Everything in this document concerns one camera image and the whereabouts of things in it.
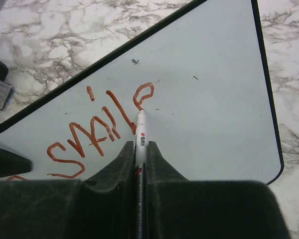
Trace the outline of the red capped whiteboard marker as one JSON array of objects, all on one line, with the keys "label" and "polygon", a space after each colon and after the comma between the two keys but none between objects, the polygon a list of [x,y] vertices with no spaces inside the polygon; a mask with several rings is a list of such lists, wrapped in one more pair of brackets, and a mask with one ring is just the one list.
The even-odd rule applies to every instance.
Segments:
[{"label": "red capped whiteboard marker", "polygon": [[133,214],[131,221],[132,239],[146,238],[146,159],[147,159],[146,113],[140,110],[135,142],[135,169],[133,174]]}]

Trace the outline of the white whiteboard black frame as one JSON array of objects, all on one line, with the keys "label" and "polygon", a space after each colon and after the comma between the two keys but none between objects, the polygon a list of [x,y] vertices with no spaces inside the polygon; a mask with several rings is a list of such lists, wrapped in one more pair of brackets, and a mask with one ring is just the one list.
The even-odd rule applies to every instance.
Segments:
[{"label": "white whiteboard black frame", "polygon": [[0,125],[36,179],[86,179],[149,140],[190,180],[275,181],[284,163],[255,0],[195,0]]}]

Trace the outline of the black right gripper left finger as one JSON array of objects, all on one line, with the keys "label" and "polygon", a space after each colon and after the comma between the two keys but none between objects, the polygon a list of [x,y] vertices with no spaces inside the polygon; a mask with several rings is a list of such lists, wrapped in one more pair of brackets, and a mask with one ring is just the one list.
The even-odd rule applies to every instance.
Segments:
[{"label": "black right gripper left finger", "polygon": [[81,180],[0,181],[0,239],[126,239],[134,144]]}]

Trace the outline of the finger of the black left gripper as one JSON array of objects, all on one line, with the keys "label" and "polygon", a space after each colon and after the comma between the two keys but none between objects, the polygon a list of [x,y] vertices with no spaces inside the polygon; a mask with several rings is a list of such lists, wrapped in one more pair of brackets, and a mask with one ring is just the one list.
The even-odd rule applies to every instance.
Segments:
[{"label": "finger of the black left gripper", "polygon": [[32,162],[15,153],[0,148],[0,178],[27,173],[32,170]]}]

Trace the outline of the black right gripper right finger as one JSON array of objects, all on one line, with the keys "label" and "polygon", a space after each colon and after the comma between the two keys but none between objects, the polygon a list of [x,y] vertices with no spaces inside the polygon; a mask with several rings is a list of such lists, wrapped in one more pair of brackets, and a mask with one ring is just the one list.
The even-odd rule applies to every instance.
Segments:
[{"label": "black right gripper right finger", "polygon": [[257,181],[189,181],[147,148],[149,239],[288,239],[274,194]]}]

